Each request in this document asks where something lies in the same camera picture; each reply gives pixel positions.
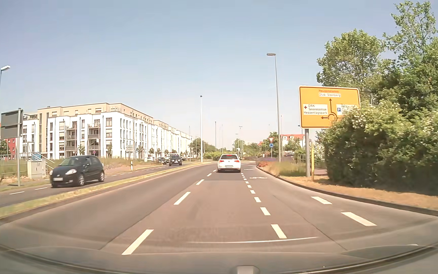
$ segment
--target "car windshield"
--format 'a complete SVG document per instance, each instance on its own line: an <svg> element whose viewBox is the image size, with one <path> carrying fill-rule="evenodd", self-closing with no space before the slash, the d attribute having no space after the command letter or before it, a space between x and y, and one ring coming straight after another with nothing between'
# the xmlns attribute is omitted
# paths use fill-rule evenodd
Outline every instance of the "car windshield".
<svg viewBox="0 0 438 274"><path fill-rule="evenodd" d="M65 158L59 166L77 166L77 165L83 165L86 162L86 159L84 157L70 157Z"/></svg>
<svg viewBox="0 0 438 274"><path fill-rule="evenodd" d="M221 160L236 160L238 157L236 155L222 155Z"/></svg>

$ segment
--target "yellow post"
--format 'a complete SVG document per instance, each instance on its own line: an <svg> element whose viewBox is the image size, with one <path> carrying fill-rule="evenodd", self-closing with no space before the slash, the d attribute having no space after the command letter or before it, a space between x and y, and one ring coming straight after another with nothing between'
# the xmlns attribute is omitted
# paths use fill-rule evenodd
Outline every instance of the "yellow post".
<svg viewBox="0 0 438 274"><path fill-rule="evenodd" d="M313 179L314 179L314 177L313 177L313 172L314 172L314 157L313 157L313 150L314 150L314 148L313 148L313 142L311 142L311 163L312 163L312 182L313 182Z"/></svg>

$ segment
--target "sky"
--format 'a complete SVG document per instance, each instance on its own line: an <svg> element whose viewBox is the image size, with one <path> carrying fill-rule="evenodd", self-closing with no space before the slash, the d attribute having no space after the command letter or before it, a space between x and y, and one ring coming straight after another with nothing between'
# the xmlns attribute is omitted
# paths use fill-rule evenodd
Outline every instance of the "sky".
<svg viewBox="0 0 438 274"><path fill-rule="evenodd" d="M325 43L395 34L394 3L0 1L0 113L121 102L195 137L203 96L205 141L259 142L277 131L273 52L282 133L299 134L298 86L318 85Z"/></svg>

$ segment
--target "car headlight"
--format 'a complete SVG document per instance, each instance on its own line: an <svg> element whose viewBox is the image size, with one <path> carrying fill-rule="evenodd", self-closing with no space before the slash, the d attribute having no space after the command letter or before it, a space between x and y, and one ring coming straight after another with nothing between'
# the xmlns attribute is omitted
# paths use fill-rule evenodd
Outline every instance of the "car headlight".
<svg viewBox="0 0 438 274"><path fill-rule="evenodd" d="M76 172L77 172L77 171L76 171L75 169L72 168L71 170L65 172L65 175L74 174L74 173L76 173Z"/></svg>

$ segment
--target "parked car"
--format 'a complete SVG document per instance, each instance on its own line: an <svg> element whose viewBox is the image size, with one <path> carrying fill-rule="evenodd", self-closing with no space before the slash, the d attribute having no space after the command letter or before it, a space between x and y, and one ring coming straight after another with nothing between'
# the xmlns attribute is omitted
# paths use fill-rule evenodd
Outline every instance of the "parked car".
<svg viewBox="0 0 438 274"><path fill-rule="evenodd" d="M222 154L217 161L217 172L233 170L241 172L241 160L236 154Z"/></svg>
<svg viewBox="0 0 438 274"><path fill-rule="evenodd" d="M182 158L180 157L180 155L175 154L175 155L171 155L170 156L170 160L168 161L168 165L172 166L172 165L182 165Z"/></svg>
<svg viewBox="0 0 438 274"><path fill-rule="evenodd" d="M99 158L91 155L65 158L49 174L52 187L83 186L91 180L104 182L104 166Z"/></svg>

